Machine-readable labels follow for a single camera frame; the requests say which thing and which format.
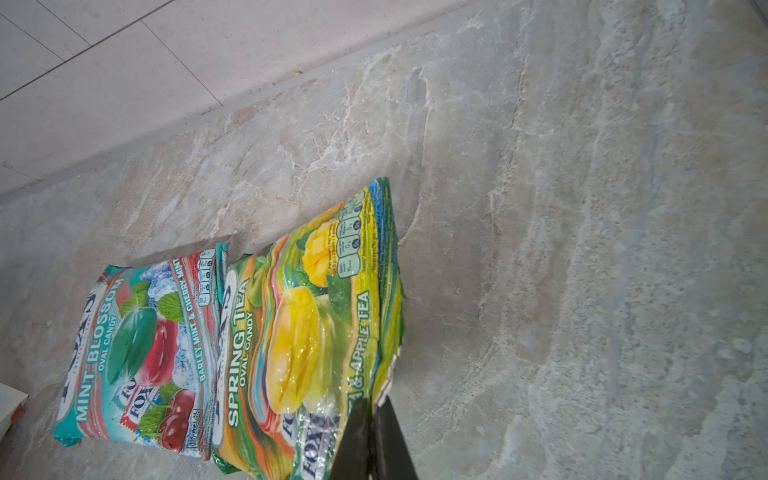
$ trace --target gray marble tile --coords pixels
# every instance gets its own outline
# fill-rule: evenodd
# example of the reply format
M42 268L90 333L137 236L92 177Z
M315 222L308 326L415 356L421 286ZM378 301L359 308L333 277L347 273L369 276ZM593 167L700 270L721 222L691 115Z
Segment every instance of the gray marble tile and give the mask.
M0 16L0 98L61 63L61 59L17 25Z
M468 22L0 206L16 478L219 478L52 438L108 263L253 251L379 175L421 478L762 478L766 30L749 6L486 4Z
M46 178L218 104L139 22L0 102L3 161Z
M93 45L152 12L165 2L163 0L40 0L40 3Z
M4 0L0 15L30 34L62 61L88 48L88 43L56 18L41 3L30 0Z

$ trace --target white wall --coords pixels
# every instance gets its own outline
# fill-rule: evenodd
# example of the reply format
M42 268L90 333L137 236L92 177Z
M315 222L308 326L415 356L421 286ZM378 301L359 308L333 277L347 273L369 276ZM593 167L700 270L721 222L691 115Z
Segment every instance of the white wall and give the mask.
M0 194L458 0L0 0Z

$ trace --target tile grout line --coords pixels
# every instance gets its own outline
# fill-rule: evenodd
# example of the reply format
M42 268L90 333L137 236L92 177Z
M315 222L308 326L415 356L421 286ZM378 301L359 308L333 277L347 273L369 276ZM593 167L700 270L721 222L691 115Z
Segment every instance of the tile grout line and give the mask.
M74 28L72 28L72 27L70 27L69 25L67 25L67 23L66 23L64 20L61 20L61 19L60 19L60 18L59 18L59 17L58 17L58 16L57 16L57 15L56 15L54 12L51 12L51 9L50 9L50 8L46 7L46 6L45 6L45 5L43 5L42 3L40 3L40 6L41 6L42 8L45 8L46 10L48 10L48 13L50 13L50 14L51 14L51 15L53 15L53 16L55 16L57 20L59 20L59 21L60 21L61 23L63 23L63 24L64 24L64 25L65 25L67 28L69 28L70 30L72 30L72 31L74 32L74 34L75 34L75 35L77 35L78 37L82 38L82 39L83 39L83 41L84 41L85 43L87 43L89 47L91 47L91 46L92 46L92 45L91 45L91 43L90 43L88 40L86 40L85 38L83 38L83 36L82 36L82 35L80 35L80 34L79 34L79 33L77 33L76 31L74 31Z
M19 174L19 175L24 175L24 176L25 176L25 177L27 177L27 178L31 178L31 179L32 179L32 180L34 180L34 181L37 181L37 182L39 182L39 181L40 181L40 179L39 179L39 178L31 177L30 175L27 175L27 174L25 174L24 172L20 172L20 171L16 170L16 169L15 169L15 168L13 168L13 167L9 167L8 165L5 165L5 164L3 164L3 165L0 165L0 166L2 166L3 168L7 168L7 169L9 169L9 170L10 170L10 171L12 171L12 172L16 172L16 173L17 173L17 174Z
M14 91L12 91L11 93L9 93L9 94L7 94L7 95L3 96L2 98L0 98L0 101L3 101L3 100L5 100L6 98L10 97L11 95L13 95L14 93L16 93L17 91L21 90L22 88L26 87L27 85L29 85L29 84L31 84L31 83L33 83L33 82L35 82L35 81L37 81L38 79L40 79L40 78L44 77L45 75L47 75L47 74L51 73L53 70L55 70L55 69L57 69L57 68L61 67L62 65L66 65L66 64L67 64L67 63L69 63L70 61L73 61L73 60L75 60L77 57L79 57L80 55L84 54L86 51L88 51L88 50L91 50L93 47L95 47L96 45L99 45L99 44L100 44L100 43L102 43L103 41L107 41L107 40L109 40L110 38L114 37L115 35L117 35L117 34L118 34L118 33L120 33L121 31L125 30L126 28L128 28L128 27L130 27L130 26L132 26L132 25L135 25L135 24L136 24L136 23L138 23L138 22L141 22L141 21L142 21L142 20L144 20L146 17L148 17L149 15L152 15L153 13L155 13L155 12L156 12L156 11L158 11L158 10L160 10L160 9L161 9L161 8L163 8L165 5L168 5L168 4L169 4L169 3L171 3L171 2L175 2L175 0L168 0L168 1L167 1L167 2L165 2L164 4L162 4L162 5L160 5L159 7L157 7L156 9L154 9L154 10L152 10L151 12L147 13L146 15L142 15L140 18L137 18L136 20L133 20L131 23L129 23L128 25L125 25L123 28L120 28L119 30L117 30L117 31L114 31L114 32L110 33L109 35L107 35L106 37L104 37L104 38L102 38L101 40L97 41L96 43L94 43L94 44L93 44L93 45L91 45L90 47L86 48L85 50L81 51L80 53L73 55L72 57L68 58L67 60L64 60L62 63L60 63L60 64L56 65L56 66L55 66L55 67L53 67L51 70L48 70L48 71L46 71L44 74L40 74L40 75L38 75L37 77L35 77L35 78L31 79L30 81L28 81L27 83L23 84L21 87L19 87L19 88L16 88L16 89L15 89Z
M27 36L28 36L29 38L31 38L32 40L36 41L36 42L37 42L37 43L39 43L40 45L43 45L43 42L39 41L37 38L35 38L35 37L33 37L32 35L30 35L29 33L27 33L27 31L26 31L26 30L24 30L23 28L21 28L21 27L19 27L18 25L16 25L16 24L15 24L15 23L14 23L14 22L13 22L13 21L10 19L10 18L6 17L6 16L5 16L5 15L3 15L2 13L0 13L0 17L3 17L4 19L8 20L9 22L11 22L11 25L15 26L15 27L16 27L16 28L18 28L19 30L21 30L21 31L23 31L24 33L26 33L26 34L27 34ZM56 52L55 52L55 51L51 50L50 48L46 47L45 45L43 45L43 48L45 48L46 50L50 51L50 52L51 52L53 55L56 55ZM59 57L58 55L56 55L56 58L58 58L58 59L59 59L59 60L61 60L61 61L64 61L64 59L63 59L63 58L61 58L61 57Z
M193 72L190 70L190 68L189 68L189 67L187 67L187 65L186 65L186 64L184 64L184 62L182 62L182 61L181 61L181 58L178 58L178 56L177 56L177 55L174 53L174 51L173 51L173 50L171 50L170 48L168 48L168 45L166 45L166 44L165 44L165 42L164 42L164 41L163 41L163 40L162 40L160 37L158 37L158 36L157 36L157 34L156 34L156 33L155 33L155 32L154 32L154 31L153 31L151 28L149 28L149 25L147 25L147 23L146 23L146 22L145 22L143 19L141 19L141 23L143 23L143 24L144 24L144 26L145 26L145 27L147 27L147 30L149 30L150 32L152 32L152 35L154 35L154 37L155 37L155 38L156 38L158 41L160 41L160 43L161 43L161 44L163 44L163 46L164 46L164 47L165 47L165 48L166 48L166 49L167 49L167 50L170 52L170 54L171 54L171 55L173 55L174 57L176 57L176 59L179 61L179 63L181 63L181 64L182 64L182 66L184 66L184 68L186 68L186 69L187 69L187 71L188 71L188 72L190 72L190 74L191 74L191 75L194 77L194 79L195 79L195 80L197 80L198 82L200 82L200 84L201 84L201 85L203 85L203 88L205 88L205 89L206 89L206 91L207 91L207 92L210 94L210 96L211 96L211 97L213 97L215 101L219 102L219 105L223 107L223 106L224 106L224 104L223 104L223 103L221 103L221 101L219 101L219 99L218 99L218 98L216 98L216 95L214 95L214 93L213 93L212 91L210 91L210 90L208 89L208 87L206 87L206 86L205 86L205 84L204 84L202 81L200 81L200 79L197 77L197 75L195 75L195 74L194 74L194 73L193 73Z

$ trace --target mint leaf illustration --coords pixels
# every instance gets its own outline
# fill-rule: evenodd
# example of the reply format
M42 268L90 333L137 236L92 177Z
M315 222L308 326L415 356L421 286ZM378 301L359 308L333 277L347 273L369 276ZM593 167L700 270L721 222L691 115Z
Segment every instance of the mint leaf illustration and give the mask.
M131 288L134 290L134 293L146 292L149 290L150 285L151 283L147 282L146 280L142 280L141 282L134 283Z
M125 300L118 311L120 316L125 316L131 310L139 310L142 306L149 306L149 296L147 292L134 293L132 296Z
M170 381L166 383L165 385L160 387L160 398L162 399L163 404L167 405L170 402L170 399L173 398L174 395L176 395L176 392L181 390L173 381Z
M178 293L166 293L157 301L157 309L165 318L174 322L183 322L184 313Z
M157 430L160 428L160 424L165 420L165 414L168 410L167 405L155 405L152 406L139 420L138 431L149 439L157 440L160 438L160 434Z

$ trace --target yellow candy illustration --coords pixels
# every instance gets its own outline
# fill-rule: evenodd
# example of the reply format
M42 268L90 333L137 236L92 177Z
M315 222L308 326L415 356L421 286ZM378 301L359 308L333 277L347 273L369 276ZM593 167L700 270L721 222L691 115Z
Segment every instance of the yellow candy illustration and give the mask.
M301 405L317 364L320 338L320 317L310 289L286 290L266 355L266 398L275 413L293 413Z
M333 307L327 295L315 298L319 308L320 342L319 355L310 387L304 396L304 406L315 415L331 415L336 410L339 393L339 378L335 379L333 371Z
M332 235L331 229L335 223L333 220L320 225L320 228L310 234L306 240L304 254L301 256L301 264L304 271L309 276L310 281L317 286L328 286L326 275L333 274L330 269L329 238Z

